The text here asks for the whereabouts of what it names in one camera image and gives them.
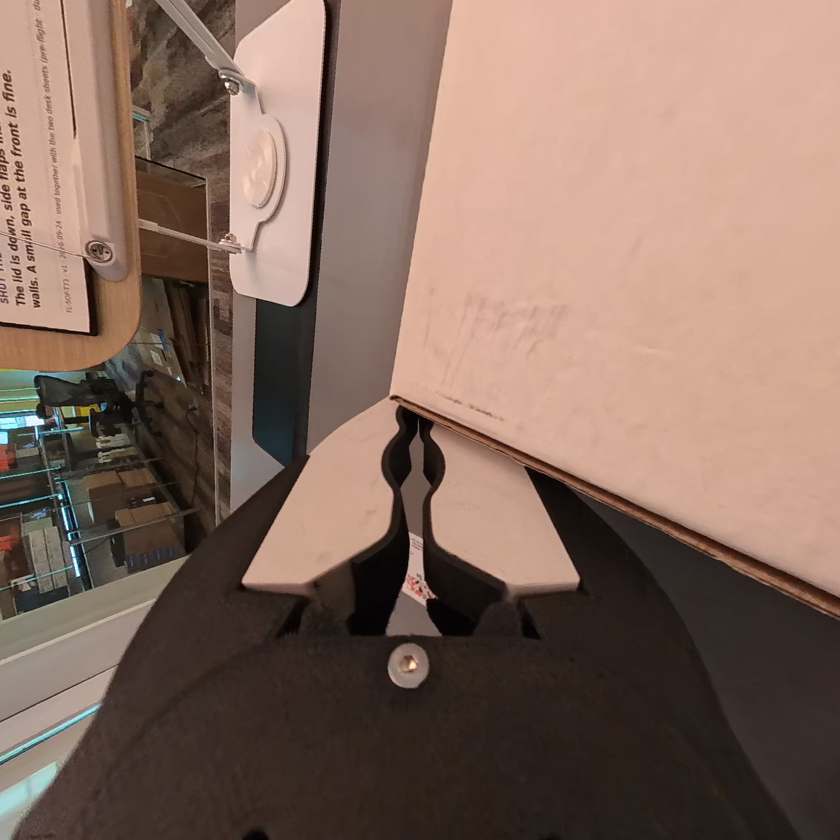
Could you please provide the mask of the brown cardboard carton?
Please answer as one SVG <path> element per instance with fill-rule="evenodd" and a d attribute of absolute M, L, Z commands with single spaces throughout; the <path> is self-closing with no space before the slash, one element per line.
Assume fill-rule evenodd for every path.
<path fill-rule="evenodd" d="M 182 519 L 169 501 L 115 512 L 119 533 L 113 535 L 113 558 L 127 574 L 147 571 L 187 555 Z"/>
<path fill-rule="evenodd" d="M 125 507 L 128 499 L 156 487 L 152 473 L 144 467 L 100 471 L 81 482 L 93 507 Z"/>

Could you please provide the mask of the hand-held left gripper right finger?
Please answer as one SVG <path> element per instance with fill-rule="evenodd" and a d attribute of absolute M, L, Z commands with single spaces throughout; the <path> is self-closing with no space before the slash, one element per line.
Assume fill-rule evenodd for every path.
<path fill-rule="evenodd" d="M 513 615 L 526 634 L 526 602 L 576 592 L 581 576 L 528 471 L 516 460 L 428 420 L 423 441 L 423 573 L 430 621 L 470 636 L 486 614 Z"/>

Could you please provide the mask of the brown wooden cabinet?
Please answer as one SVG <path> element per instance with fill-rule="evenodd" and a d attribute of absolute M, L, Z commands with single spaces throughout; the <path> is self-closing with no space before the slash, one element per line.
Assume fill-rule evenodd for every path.
<path fill-rule="evenodd" d="M 140 219 L 208 239 L 206 180 L 140 156 L 134 163 Z M 202 245 L 142 229 L 140 254 L 144 276 L 208 283 L 208 250 Z"/>

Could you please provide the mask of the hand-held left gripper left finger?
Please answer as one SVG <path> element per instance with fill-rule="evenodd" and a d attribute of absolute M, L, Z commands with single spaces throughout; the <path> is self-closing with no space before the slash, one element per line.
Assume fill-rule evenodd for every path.
<path fill-rule="evenodd" d="M 412 469 L 412 415 L 384 399 L 308 457 L 243 577 L 290 595 L 353 635 L 383 635 L 411 550 L 402 486 Z"/>

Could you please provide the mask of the black office chair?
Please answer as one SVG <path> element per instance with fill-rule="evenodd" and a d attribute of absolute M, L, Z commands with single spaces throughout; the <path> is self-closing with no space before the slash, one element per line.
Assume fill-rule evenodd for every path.
<path fill-rule="evenodd" d="M 90 407 L 88 425 L 94 438 L 114 437 L 122 433 L 122 427 L 131 427 L 135 419 L 149 425 L 147 410 L 163 409 L 162 401 L 145 399 L 145 377 L 154 375 L 144 371 L 135 389 L 135 396 L 129 397 L 109 377 L 94 377 L 80 382 L 71 382 L 54 375 L 39 374 L 34 378 L 38 397 L 35 414 L 42 420 L 49 420 L 54 408 Z"/>

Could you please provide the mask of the white cardboard box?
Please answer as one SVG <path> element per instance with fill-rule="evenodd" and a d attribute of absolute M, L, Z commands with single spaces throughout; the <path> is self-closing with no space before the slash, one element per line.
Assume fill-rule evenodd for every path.
<path fill-rule="evenodd" d="M 838 74 L 838 2 L 453 2 L 391 398 L 838 617 Z"/>

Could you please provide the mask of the wooden document stand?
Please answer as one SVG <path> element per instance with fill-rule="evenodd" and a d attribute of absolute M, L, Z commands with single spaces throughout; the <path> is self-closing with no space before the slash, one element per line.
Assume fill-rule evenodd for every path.
<path fill-rule="evenodd" d="M 232 100 L 229 232 L 216 243 L 139 217 L 124 2 L 62 3 L 80 245 L 92 280 L 97 331 L 82 335 L 2 325 L 2 367 L 79 370 L 121 350 L 140 321 L 142 229 L 230 256 L 234 288 L 242 295 L 298 305 L 312 262 L 325 3 L 285 3 L 231 56 L 187 2 L 158 2 Z"/>

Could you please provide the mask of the printed instruction sheet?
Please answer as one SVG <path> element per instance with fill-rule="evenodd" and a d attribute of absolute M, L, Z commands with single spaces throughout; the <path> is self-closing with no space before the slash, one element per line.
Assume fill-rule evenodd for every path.
<path fill-rule="evenodd" d="M 1 322 L 92 335 L 62 2 L 1 2 Z"/>

